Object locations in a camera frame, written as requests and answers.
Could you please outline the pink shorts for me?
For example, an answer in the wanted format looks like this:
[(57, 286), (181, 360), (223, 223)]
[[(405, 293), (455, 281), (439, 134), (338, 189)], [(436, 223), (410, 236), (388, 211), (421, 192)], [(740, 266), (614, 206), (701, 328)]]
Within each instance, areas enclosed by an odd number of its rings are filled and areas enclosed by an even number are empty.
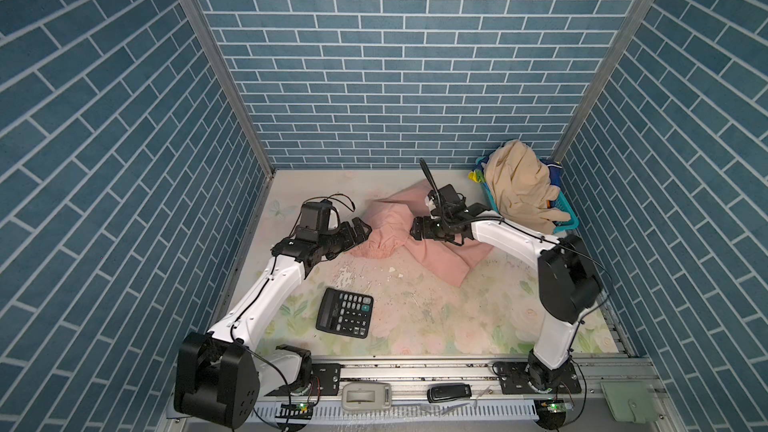
[(351, 254), (384, 259), (404, 250), (443, 282), (458, 287), (493, 250), (476, 240), (445, 242), (428, 231), (431, 216), (425, 203), (431, 188), (422, 180), (387, 198), (372, 201), (362, 218), (372, 228), (368, 239)]

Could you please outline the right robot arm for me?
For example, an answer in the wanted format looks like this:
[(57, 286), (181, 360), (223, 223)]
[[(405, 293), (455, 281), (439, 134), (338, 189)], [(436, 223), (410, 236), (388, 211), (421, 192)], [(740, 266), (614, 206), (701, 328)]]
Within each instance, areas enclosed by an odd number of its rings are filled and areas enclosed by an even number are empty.
[(451, 216), (434, 210), (413, 220), (410, 235), (461, 246), (466, 239), (514, 255), (538, 273), (538, 296), (546, 315), (526, 374), (532, 389), (550, 392), (570, 372), (572, 346), (584, 318), (599, 306), (603, 285), (597, 264), (580, 237), (558, 238), (516, 224), (480, 204)]

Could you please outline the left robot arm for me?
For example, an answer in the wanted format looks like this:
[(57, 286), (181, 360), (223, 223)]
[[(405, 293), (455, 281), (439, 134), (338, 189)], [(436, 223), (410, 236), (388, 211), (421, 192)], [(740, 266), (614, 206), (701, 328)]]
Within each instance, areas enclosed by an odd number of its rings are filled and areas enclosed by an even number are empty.
[(306, 388), (311, 383), (309, 351), (280, 346), (265, 357), (256, 352), (257, 345), (285, 300), (318, 263), (364, 243), (371, 232), (371, 226), (355, 217), (330, 231), (311, 229), (278, 242), (246, 295), (207, 331), (192, 332), (182, 342), (174, 411), (234, 430), (261, 397)]

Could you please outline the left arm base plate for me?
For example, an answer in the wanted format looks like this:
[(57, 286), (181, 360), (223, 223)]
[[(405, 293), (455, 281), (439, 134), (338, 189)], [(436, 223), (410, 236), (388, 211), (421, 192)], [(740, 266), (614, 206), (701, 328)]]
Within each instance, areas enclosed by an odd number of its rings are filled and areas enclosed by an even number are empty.
[(313, 363), (301, 365), (297, 377), (269, 393), (269, 396), (286, 396), (288, 392), (298, 395), (313, 395), (333, 397), (339, 393), (341, 380), (341, 365), (339, 363)]

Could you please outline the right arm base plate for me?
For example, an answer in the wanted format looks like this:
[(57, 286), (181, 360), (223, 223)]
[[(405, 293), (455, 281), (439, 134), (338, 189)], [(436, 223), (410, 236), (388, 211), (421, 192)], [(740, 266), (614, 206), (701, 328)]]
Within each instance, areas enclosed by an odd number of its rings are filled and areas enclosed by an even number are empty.
[(497, 361), (491, 365), (491, 371), (505, 395), (582, 391), (580, 374), (571, 361), (554, 370), (538, 363)]

